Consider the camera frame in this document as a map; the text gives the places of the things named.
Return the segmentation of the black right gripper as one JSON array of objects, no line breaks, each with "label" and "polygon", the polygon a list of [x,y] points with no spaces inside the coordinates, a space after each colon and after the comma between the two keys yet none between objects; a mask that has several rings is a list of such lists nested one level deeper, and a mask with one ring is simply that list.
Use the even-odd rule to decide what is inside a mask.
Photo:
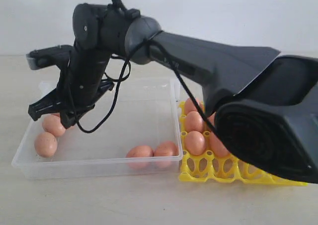
[{"label": "black right gripper", "polygon": [[111,53],[103,49],[85,50],[73,46],[67,77],[62,85],[62,96],[68,104],[72,101],[75,109],[62,107],[57,89],[28,107],[28,115],[37,121],[42,115],[60,113],[61,124],[65,129],[74,126],[87,112],[95,107],[95,103],[114,83],[110,79],[102,80]]}]

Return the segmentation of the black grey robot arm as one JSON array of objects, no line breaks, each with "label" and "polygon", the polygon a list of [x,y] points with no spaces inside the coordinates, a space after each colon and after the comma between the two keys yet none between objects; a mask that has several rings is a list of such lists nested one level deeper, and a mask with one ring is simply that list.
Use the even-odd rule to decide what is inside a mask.
[{"label": "black grey robot arm", "polygon": [[31,51],[29,66],[56,65],[57,87],[31,104],[33,120],[59,113],[70,127],[124,80],[103,79],[111,58],[155,61],[201,85],[204,120],[234,156],[278,177],[318,181],[318,60],[269,47],[231,46],[164,32],[137,9],[82,3],[73,45]]}]

